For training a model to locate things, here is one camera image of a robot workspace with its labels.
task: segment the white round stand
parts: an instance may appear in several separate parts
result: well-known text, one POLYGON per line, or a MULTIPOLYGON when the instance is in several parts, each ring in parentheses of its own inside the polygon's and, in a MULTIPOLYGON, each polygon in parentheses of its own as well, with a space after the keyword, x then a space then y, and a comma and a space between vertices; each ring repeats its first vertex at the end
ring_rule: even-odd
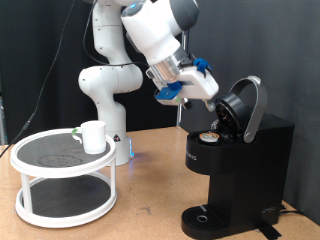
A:
MULTIPOLYGON (((117 192, 116 150, 113 139, 107 136, 109 151, 107 150, 99 156, 83 155, 83 148, 81 150, 78 146, 76 149, 70 147, 78 142, 72 139, 72 130, 58 129, 41 132, 21 140, 13 147, 10 162, 21 173, 22 180, 22 189, 16 198, 16 210, 24 221, 47 228, 73 227, 103 216, 114 206, 117 192), (64 146, 61 141, 57 143, 56 139, 53 139, 52 144, 50 143, 50 136, 56 138, 57 135, 67 139, 65 149, 61 147, 64 146), (39 139, 40 141, 46 139, 47 142, 49 139, 50 148, 48 148, 48 144, 43 147, 49 149, 48 154, 40 160, 30 162, 31 158, 23 148, 35 140, 39 142, 39 139), (50 160, 50 157, 57 156, 50 149, 59 153, 60 166, 49 166, 50 164, 54 165, 54 161, 50 160), (69 159, 75 159, 76 166, 63 166, 69 159), (36 166, 41 164, 48 164, 49 167, 36 166), (107 176, 95 172, 108 164, 111 165, 111 180, 107 176), (30 182, 29 176, 37 178, 30 182), (99 196, 101 191, 103 192, 102 200, 99 196)), ((43 148, 35 148, 35 152, 45 151, 43 148)))

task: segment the metal pole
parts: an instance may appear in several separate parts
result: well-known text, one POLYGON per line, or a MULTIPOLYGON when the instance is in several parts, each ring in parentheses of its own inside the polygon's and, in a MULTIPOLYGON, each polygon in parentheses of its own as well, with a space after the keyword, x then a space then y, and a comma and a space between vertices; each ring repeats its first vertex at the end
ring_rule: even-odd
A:
MULTIPOLYGON (((184 49, 184 51, 189 54, 189 30, 182 32, 181 35, 181 46, 184 49)), ((177 126, 180 127, 181 123, 181 114, 182 114, 182 105, 179 104, 178 106, 178 112, 177 112, 177 126)))
POLYGON ((4 125, 3 125, 3 114, 2 114, 2 97, 0 97, 0 137, 1 137, 1 146, 5 145, 4 139, 4 125))

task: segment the black coffee maker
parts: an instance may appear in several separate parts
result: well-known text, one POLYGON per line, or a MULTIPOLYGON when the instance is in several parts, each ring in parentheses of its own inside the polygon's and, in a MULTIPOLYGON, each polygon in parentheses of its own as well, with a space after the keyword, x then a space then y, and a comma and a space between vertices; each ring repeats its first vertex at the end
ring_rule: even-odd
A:
POLYGON ((210 175, 208 204, 182 214, 182 230, 194 239, 218 239, 260 229, 271 239, 281 236, 279 220, 294 125, 265 114, 267 92, 261 80, 239 80, 215 102, 219 120, 209 131, 187 138, 186 166, 210 175), (256 104, 249 109, 238 97, 249 84, 256 104), (215 133, 218 139, 200 137, 215 133))

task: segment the cable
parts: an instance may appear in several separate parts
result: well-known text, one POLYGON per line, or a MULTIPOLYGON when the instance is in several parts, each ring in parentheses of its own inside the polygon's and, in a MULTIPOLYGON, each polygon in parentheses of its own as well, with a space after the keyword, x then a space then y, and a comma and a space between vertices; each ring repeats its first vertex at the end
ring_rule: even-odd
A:
POLYGON ((70 15, 71 15, 72 10, 73 10, 73 8, 74 8, 75 1, 76 1, 76 0, 73 0, 72 5, 71 5, 71 8, 70 8, 69 13, 68 13, 68 16, 67 16, 67 19, 66 19, 66 21, 65 21, 65 23, 64 23, 64 26, 63 26, 63 29, 62 29, 62 33, 61 33, 61 36, 60 36, 60 42, 59 42, 58 50, 57 50, 56 55, 55 55, 55 57, 54 57, 54 59, 53 59, 53 62, 52 62, 52 64, 51 64, 51 67, 50 67, 50 69, 49 69, 49 71, 48 71, 48 73, 47 73, 47 76, 46 76, 46 78, 45 78, 45 80, 44 80, 44 82, 43 82, 43 85, 42 85, 42 88, 41 88, 41 91, 40 91, 40 94, 39 94, 39 97, 38 97, 38 100, 37 100, 36 108, 35 108, 34 112, 31 114, 31 116, 30 116, 30 118, 28 119, 28 121, 24 124, 24 126, 23 126, 23 128, 21 129, 20 133, 15 137, 15 139, 14 139, 13 141, 11 141, 11 143, 6 147, 6 149, 3 150, 3 152, 2 152, 1 155, 0 155, 0 158, 1 158, 1 157, 3 156, 3 154, 11 147, 11 145, 20 137, 20 135, 29 127, 29 125, 30 125, 33 117, 36 115, 36 112, 37 112, 38 106, 39 106, 39 102, 40 102, 40 98, 41 98, 42 93, 43 93, 43 89, 44 89, 44 87, 45 87, 45 85, 46 85, 46 82, 47 82, 47 80, 48 80, 48 78, 49 78, 49 76, 50 76, 50 74, 51 74, 51 71, 52 71, 52 69, 53 69, 53 67, 54 67, 54 65, 55 65, 55 63, 56 63, 56 61, 57 61, 58 55, 59 55, 59 53, 60 53, 60 49, 61 49, 61 45, 62 45, 62 39, 63 39, 64 31, 65 31, 65 29, 66 29, 66 27, 67 27, 67 24, 68 24, 68 22, 69 22, 69 18, 70 18, 70 15))
POLYGON ((296 214, 304 215, 304 213, 301 211, 282 211, 280 212, 280 216, 283 216, 284 214, 287 214, 287 213, 296 213, 296 214))
POLYGON ((123 64, 108 64, 108 63, 105 63, 105 62, 101 62, 99 61, 98 59, 96 59, 95 57, 93 57, 87 50, 87 47, 86 47, 86 36, 87 36, 87 31, 88 31, 88 27, 89 27, 89 24, 90 24, 90 20, 92 18, 92 12, 93 12, 93 9, 94 7, 96 6, 97 4, 97 1, 98 0, 95 0, 95 2, 92 4, 92 7, 91 7, 91 11, 89 13, 89 17, 88 17, 88 21, 87 21, 87 25, 86 25, 86 29, 84 31, 84 35, 83 35, 83 49, 85 51, 85 53, 88 55, 89 58, 91 58, 93 61, 99 63, 99 64, 102 64, 102 65, 105 65, 105 66, 110 66, 110 67, 122 67, 122 66, 127 66, 127 65, 133 65, 133 64, 140 64, 140 65, 144 65, 144 66, 147 66, 149 68, 149 65, 147 63, 144 63, 144 62, 131 62, 131 63, 123 63, 123 64))

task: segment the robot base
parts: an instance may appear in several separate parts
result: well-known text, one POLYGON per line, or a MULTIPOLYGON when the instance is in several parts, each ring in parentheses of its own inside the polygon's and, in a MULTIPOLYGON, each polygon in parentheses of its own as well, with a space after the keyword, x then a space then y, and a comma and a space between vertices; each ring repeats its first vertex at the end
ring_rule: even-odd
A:
POLYGON ((107 131, 107 135, 111 137, 116 144, 117 160, 116 166, 124 165, 130 161, 130 141, 125 131, 107 131))

